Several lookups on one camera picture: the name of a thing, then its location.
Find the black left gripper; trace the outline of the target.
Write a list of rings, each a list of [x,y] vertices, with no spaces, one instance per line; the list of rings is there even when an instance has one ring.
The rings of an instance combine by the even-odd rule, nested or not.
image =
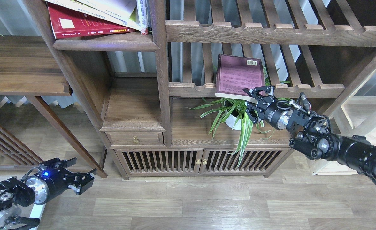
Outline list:
[[[43,205],[67,189],[72,189],[77,195],[81,195],[92,187],[97,169],[87,173],[73,173],[65,169],[75,165],[76,161],[76,157],[69,160],[54,158],[40,163],[39,172],[25,180],[25,184],[35,193],[34,204]]]

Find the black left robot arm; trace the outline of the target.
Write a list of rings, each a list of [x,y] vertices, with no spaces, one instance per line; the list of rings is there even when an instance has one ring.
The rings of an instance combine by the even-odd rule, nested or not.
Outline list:
[[[81,195],[94,182],[97,169],[89,172],[67,170],[76,163],[76,158],[50,159],[40,163],[38,172],[28,171],[21,179],[11,177],[0,182],[0,230],[19,225],[20,230],[29,230],[39,225],[39,218],[22,217],[20,207],[32,204],[44,205],[67,189]]]

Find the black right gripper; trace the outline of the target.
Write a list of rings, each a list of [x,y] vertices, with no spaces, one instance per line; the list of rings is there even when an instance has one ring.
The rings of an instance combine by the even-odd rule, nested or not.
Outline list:
[[[257,105],[259,102],[269,105],[266,109],[247,107],[245,112],[253,124],[261,123],[261,127],[264,127],[263,121],[265,121],[275,129],[283,130],[292,116],[293,108],[288,100],[276,99],[273,95],[274,89],[275,87],[272,85],[254,89],[244,88],[243,91],[250,96],[250,99],[246,99],[245,106]]]

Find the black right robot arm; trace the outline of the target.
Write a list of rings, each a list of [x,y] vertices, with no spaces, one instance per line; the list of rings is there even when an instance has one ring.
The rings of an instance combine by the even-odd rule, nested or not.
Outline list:
[[[311,110],[306,95],[286,102],[273,96],[274,86],[255,87],[244,92],[250,96],[246,113],[253,123],[265,121],[277,130],[291,133],[289,146],[309,159],[337,161],[368,176],[376,185],[376,146],[366,137],[334,134],[330,119]]]

